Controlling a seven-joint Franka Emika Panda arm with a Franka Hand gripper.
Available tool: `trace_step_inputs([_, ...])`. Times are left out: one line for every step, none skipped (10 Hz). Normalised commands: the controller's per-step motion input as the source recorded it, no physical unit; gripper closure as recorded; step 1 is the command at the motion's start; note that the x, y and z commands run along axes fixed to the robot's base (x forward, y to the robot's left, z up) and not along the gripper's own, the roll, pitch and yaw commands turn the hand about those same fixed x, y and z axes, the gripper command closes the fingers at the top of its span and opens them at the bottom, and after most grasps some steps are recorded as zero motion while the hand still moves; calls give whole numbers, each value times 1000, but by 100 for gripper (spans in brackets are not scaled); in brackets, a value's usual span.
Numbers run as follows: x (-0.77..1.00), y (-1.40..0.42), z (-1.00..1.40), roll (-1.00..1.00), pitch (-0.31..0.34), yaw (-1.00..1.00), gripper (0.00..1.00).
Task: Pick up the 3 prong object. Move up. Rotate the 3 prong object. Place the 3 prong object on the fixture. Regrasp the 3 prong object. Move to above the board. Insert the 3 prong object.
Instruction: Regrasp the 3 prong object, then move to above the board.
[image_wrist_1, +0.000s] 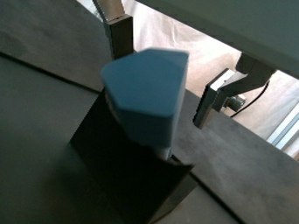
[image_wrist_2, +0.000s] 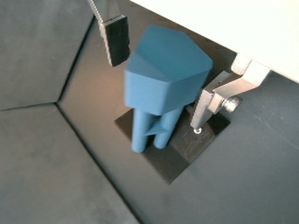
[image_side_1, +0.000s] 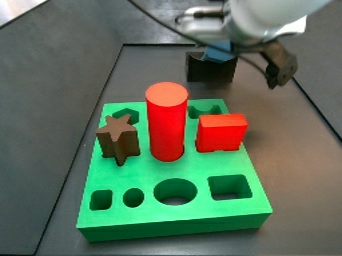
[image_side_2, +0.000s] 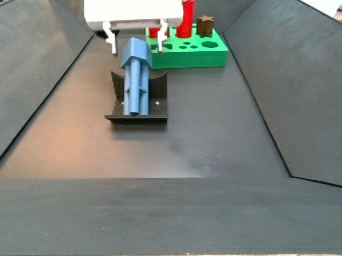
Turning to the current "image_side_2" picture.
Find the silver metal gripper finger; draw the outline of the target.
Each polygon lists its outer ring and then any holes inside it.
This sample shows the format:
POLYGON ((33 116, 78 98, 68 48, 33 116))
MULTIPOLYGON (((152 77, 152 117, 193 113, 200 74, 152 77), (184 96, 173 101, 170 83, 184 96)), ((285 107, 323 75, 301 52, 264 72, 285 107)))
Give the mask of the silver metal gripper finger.
POLYGON ((157 52, 162 52, 162 42, 166 40, 168 23, 160 19, 160 28, 157 31, 157 52))

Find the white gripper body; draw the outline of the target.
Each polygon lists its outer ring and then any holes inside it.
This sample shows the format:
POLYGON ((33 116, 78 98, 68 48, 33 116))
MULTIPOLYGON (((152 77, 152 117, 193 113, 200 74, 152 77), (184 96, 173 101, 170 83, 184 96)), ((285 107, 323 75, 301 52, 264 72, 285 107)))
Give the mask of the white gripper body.
POLYGON ((93 31, 110 24, 113 30, 177 26, 182 20, 181 0, 84 0, 84 19, 93 31))

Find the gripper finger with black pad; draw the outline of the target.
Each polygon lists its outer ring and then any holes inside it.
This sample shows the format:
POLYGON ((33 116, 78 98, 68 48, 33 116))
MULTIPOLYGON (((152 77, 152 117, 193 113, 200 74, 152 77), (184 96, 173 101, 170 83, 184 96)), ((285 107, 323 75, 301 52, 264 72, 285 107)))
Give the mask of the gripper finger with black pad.
POLYGON ((116 55, 116 35, 110 31, 110 22, 109 21, 102 22, 102 31, 106 35, 105 42, 110 45, 112 54, 116 55))

